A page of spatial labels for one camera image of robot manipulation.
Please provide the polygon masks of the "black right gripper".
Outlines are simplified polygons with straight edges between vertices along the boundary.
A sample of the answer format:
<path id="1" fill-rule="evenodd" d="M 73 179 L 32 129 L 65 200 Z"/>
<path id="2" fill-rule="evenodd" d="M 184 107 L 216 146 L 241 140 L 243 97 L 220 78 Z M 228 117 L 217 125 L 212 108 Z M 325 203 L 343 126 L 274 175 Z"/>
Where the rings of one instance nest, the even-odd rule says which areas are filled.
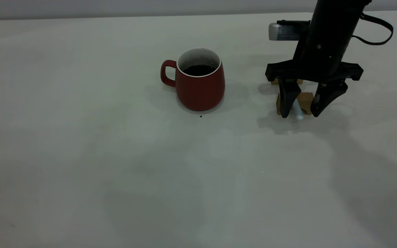
<path id="1" fill-rule="evenodd" d="M 279 79 L 280 113 L 287 118 L 301 89 L 298 80 L 317 82 L 318 88 L 311 103 L 313 116 L 335 99 L 345 94 L 345 80 L 360 80 L 364 70 L 357 63 L 342 62 L 348 44 L 330 36 L 319 39 L 310 35 L 310 21 L 277 21 L 269 25 L 269 40 L 298 41 L 293 58 L 269 63 L 266 78 Z"/>

